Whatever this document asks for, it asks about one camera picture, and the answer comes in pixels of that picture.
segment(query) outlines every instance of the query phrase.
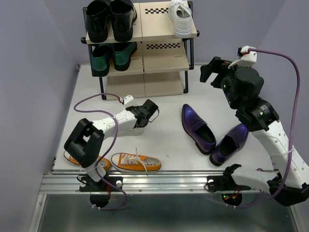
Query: black metal frame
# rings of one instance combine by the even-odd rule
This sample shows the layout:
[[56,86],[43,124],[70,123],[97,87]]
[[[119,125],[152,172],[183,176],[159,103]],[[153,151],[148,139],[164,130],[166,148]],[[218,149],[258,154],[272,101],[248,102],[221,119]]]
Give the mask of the black metal frame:
[[[193,17],[193,2],[189,1],[188,5],[192,11],[192,17]],[[85,20],[85,13],[87,11],[87,7],[83,7],[83,14],[84,14],[84,23],[85,23],[85,29],[86,29],[86,33],[87,33],[87,28],[86,28],[86,20]],[[185,49],[185,53],[188,57],[188,40],[190,41],[190,64],[189,64],[189,70],[193,70],[194,69],[194,39],[183,39],[183,45],[184,45],[184,49]],[[86,43],[86,38],[82,37],[81,38],[81,42],[83,44],[87,44]],[[91,56],[92,56],[92,46],[95,45],[87,45],[88,46],[88,52],[89,52],[89,58],[90,58],[90,65],[91,65]],[[103,86],[103,79],[102,77],[99,77],[99,81],[100,81],[100,89],[101,89],[101,93],[104,93],[104,86]],[[184,72],[184,93],[188,93],[189,92],[189,84],[188,84],[188,71]],[[102,95],[102,99],[106,100],[106,95]]]

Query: purple loafer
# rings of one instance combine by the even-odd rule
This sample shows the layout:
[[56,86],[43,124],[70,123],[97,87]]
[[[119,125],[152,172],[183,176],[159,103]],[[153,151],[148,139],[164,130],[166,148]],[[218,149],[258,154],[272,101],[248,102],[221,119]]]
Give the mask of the purple loafer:
[[245,145],[249,131],[245,125],[239,124],[231,129],[217,145],[210,156],[210,161],[215,166],[221,166]]
[[195,141],[199,151],[209,155],[216,147],[216,138],[197,113],[188,105],[183,105],[182,123],[185,132]]

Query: shoe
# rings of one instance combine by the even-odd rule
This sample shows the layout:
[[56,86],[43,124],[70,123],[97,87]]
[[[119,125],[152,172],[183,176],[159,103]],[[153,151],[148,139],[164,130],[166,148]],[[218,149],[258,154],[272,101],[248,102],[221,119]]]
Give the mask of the shoe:
[[245,145],[249,131],[245,125],[239,124],[231,129],[217,145],[210,156],[210,161],[215,166],[221,166]]
[[[70,156],[67,152],[64,152],[63,156],[71,164],[79,165],[79,163],[76,161],[76,159],[74,159],[72,156]],[[111,168],[111,162],[108,159],[106,159],[106,158],[103,158],[100,161],[100,164],[102,165],[102,167],[104,168],[104,170],[106,172]]]
[[189,38],[192,34],[192,11],[182,0],[171,0],[169,18],[174,23],[174,35]]
[[108,37],[107,20],[110,15],[110,2],[110,0],[94,0],[87,7],[86,29],[93,43],[101,43]]
[[112,29],[118,42],[127,42],[133,36],[137,13],[131,0],[113,0],[110,4]]
[[161,168],[161,161],[149,156],[129,153],[116,153],[111,158],[112,166],[121,172],[156,172]]
[[109,44],[100,44],[92,52],[91,69],[93,76],[106,76],[110,71],[112,47]]
[[185,132],[195,141],[199,151],[209,155],[216,147],[216,138],[197,113],[188,105],[183,105],[182,123]]
[[137,50],[137,43],[115,43],[112,47],[112,59],[117,71],[125,71],[130,67],[131,56]]

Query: shoe rack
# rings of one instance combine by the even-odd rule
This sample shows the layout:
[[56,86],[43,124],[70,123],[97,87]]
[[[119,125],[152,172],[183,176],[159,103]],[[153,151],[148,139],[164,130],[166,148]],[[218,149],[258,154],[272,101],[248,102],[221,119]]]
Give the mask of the shoe rack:
[[[193,13],[193,2],[184,2]],[[137,42],[138,49],[131,57],[129,69],[124,72],[115,70],[111,60],[109,74],[98,77],[102,93],[103,78],[107,78],[106,92],[120,96],[132,94],[135,98],[142,98],[177,95],[189,91],[188,70],[194,69],[194,38],[199,36],[199,31],[193,22],[190,38],[177,38],[174,35],[173,22],[169,19],[169,3],[134,3],[138,18],[133,25],[133,37],[129,42]],[[87,31],[81,42],[88,45],[91,62],[93,47],[100,43],[91,42]],[[102,43],[117,43],[110,22],[108,38]],[[185,72],[184,88],[179,74],[181,71]],[[107,100],[114,99],[115,97],[107,96]]]

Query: dark green shoe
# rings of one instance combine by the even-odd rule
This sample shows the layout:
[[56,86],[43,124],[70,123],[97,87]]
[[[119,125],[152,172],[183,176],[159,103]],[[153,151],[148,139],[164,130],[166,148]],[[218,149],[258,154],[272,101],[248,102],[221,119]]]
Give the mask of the dark green shoe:
[[112,47],[112,58],[117,71],[125,71],[131,63],[131,56],[137,50],[137,43],[115,43]]
[[92,76],[106,76],[110,71],[110,60],[112,58],[112,46],[100,44],[92,52],[91,69]]

